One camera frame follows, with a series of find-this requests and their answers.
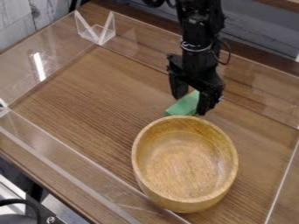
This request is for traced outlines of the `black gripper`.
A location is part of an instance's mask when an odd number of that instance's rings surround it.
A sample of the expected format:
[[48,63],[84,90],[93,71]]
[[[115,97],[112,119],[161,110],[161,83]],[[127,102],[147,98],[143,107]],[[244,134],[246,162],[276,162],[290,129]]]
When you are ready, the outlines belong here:
[[172,97],[183,98],[188,87],[199,90],[196,113],[204,116],[220,101],[226,87],[218,74],[218,66],[222,64],[220,43],[199,47],[182,42],[182,55],[170,53],[167,59]]

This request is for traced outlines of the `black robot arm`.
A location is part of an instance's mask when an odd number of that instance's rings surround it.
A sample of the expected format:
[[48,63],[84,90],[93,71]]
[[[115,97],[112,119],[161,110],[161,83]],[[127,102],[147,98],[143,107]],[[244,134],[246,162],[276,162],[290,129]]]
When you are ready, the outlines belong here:
[[168,4],[176,10],[182,26],[182,54],[167,55],[170,86],[172,97],[180,99],[188,88],[199,91],[196,114],[204,116],[220,102],[226,87],[218,74],[220,48],[226,45],[220,31],[224,29],[226,16],[220,0],[143,0],[152,8]]

